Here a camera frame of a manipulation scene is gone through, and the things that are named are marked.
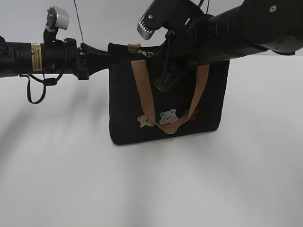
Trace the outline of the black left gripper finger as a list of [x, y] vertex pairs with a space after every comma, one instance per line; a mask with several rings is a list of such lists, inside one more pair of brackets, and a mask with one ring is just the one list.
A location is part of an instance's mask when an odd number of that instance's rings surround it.
[[89, 46], [85, 43], [81, 43], [80, 48], [81, 48], [80, 52], [83, 53], [83, 55], [85, 57], [89, 57], [89, 56], [113, 57], [112, 54], [110, 54], [106, 51], [96, 49], [96, 48], [94, 48], [92, 46]]
[[118, 57], [115, 56], [93, 56], [87, 59], [87, 68], [89, 69], [89, 76], [109, 69], [112, 65], [118, 63]]

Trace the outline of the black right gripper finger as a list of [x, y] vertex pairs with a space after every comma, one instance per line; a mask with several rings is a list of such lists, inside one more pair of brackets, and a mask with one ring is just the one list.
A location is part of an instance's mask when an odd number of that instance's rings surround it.
[[165, 73], [154, 81], [154, 86], [161, 92], [170, 92], [174, 90], [186, 76], [185, 71], [172, 71]]

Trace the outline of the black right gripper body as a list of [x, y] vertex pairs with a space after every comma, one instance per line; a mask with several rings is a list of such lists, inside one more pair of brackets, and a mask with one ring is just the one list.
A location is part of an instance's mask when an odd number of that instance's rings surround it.
[[211, 15], [203, 14], [196, 18], [188, 18], [181, 30], [169, 30], [166, 33], [163, 44], [164, 78], [182, 78], [190, 69], [205, 64], [205, 60], [198, 56], [196, 35], [198, 28], [205, 27], [207, 20], [211, 17]]

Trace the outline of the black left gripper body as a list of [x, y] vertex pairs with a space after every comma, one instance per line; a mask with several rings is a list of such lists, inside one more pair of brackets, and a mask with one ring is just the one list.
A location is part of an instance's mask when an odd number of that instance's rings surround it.
[[72, 74], [79, 80], [88, 80], [88, 51], [90, 46], [75, 39], [45, 41], [43, 48], [43, 71], [47, 74]]

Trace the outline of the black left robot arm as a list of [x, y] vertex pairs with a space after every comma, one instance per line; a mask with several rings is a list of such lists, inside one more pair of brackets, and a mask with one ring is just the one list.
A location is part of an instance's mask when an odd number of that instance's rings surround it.
[[88, 80], [94, 73], [119, 63], [120, 58], [66, 38], [51, 43], [15, 43], [0, 40], [0, 76], [72, 74]]

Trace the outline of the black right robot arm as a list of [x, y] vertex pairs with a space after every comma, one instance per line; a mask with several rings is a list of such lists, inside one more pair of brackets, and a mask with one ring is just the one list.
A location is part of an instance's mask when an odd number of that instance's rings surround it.
[[152, 29], [168, 30], [164, 67], [155, 81], [162, 92], [200, 65], [268, 50], [294, 55], [303, 47], [300, 0], [246, 0], [216, 16], [189, 0], [156, 0], [146, 19]]

